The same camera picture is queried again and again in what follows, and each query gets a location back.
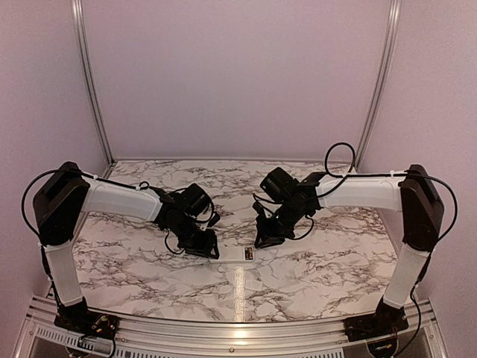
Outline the white remote control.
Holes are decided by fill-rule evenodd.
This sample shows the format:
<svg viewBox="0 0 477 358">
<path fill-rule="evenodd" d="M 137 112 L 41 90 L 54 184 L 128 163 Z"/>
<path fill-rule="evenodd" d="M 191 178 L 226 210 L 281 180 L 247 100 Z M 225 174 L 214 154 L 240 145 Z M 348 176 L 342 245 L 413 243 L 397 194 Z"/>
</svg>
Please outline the white remote control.
<svg viewBox="0 0 477 358">
<path fill-rule="evenodd" d="M 244 248 L 253 246 L 234 246 L 223 247 L 219 249 L 220 257 L 216 260 L 209 259 L 211 263 L 229 264 L 229 263 L 252 263 L 244 259 Z"/>
</svg>

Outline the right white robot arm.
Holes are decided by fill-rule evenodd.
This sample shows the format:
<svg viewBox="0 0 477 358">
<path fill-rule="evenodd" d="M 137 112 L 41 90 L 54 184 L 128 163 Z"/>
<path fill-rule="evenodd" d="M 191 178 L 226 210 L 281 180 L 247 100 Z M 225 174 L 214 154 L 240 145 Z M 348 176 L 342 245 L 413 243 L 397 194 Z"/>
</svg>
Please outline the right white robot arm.
<svg viewBox="0 0 477 358">
<path fill-rule="evenodd" d="M 445 209 L 435 188 L 437 184 L 450 188 L 417 164 L 401 172 L 373 174 L 335 174 L 325 169 L 303 180 L 277 167 L 266 175 L 260 187 L 268 195 L 268 203 L 278 208 L 271 212 L 263 206 L 263 198 L 254 198 L 254 245 L 268 248 L 287 239 L 296 240 L 296 224 L 323 208 L 369 207 L 401 213 L 403 239 L 398 262 L 376 312 L 369 319 L 371 330 L 384 334 L 398 322 L 405 302 L 426 274 L 432 252 L 451 231 L 450 227 L 441 228 Z"/>
</svg>

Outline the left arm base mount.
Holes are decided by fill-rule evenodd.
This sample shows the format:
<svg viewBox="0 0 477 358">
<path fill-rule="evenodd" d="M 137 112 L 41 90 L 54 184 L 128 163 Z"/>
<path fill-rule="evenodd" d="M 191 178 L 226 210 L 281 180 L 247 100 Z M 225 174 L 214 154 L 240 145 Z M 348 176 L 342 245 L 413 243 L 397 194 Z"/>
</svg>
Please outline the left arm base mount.
<svg viewBox="0 0 477 358">
<path fill-rule="evenodd" d="M 116 336 L 119 317 L 89 310 L 79 313 L 62 313 L 55 317 L 54 325 L 80 333 L 83 338 L 91 336 L 112 340 Z"/>
</svg>

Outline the white battery cover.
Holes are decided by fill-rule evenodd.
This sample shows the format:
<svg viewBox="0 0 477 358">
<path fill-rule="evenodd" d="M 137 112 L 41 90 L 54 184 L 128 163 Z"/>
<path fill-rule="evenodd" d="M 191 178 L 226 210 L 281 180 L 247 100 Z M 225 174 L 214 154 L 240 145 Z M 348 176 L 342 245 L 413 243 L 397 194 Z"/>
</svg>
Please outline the white battery cover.
<svg viewBox="0 0 477 358">
<path fill-rule="evenodd" d="M 262 290 L 262 282 L 257 280 L 246 280 L 244 286 L 245 286 L 245 289 L 252 290 L 252 291 Z"/>
</svg>

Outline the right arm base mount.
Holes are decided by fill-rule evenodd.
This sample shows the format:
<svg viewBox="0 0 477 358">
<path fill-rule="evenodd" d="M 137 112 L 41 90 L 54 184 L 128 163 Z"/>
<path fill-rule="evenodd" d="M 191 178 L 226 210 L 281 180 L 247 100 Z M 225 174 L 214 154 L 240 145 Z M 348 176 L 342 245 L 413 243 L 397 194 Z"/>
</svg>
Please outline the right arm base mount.
<svg viewBox="0 0 477 358">
<path fill-rule="evenodd" d="M 393 335 L 408 328 L 404 312 L 397 315 L 372 313 L 344 320 L 345 334 L 350 342 Z"/>
</svg>

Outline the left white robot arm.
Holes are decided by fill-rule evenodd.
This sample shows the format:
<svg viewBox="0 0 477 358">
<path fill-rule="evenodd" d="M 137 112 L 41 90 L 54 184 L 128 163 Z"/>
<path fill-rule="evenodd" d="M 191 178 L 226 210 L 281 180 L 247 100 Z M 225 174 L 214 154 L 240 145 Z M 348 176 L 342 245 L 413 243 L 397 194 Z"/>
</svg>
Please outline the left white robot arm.
<svg viewBox="0 0 477 358">
<path fill-rule="evenodd" d="M 64 318 L 79 332 L 89 331 L 94 315 L 82 294 L 72 241 L 83 213 L 109 213 L 141 219 L 173 233 L 187 254 L 217 259 L 218 239 L 212 229 L 220 216 L 212 199 L 196 183 L 166 192 L 143 181 L 136 186 L 82 172 L 74 162 L 37 176 L 47 178 L 33 197 L 35 223 L 27 226 L 41 244 L 45 273 Z"/>
</svg>

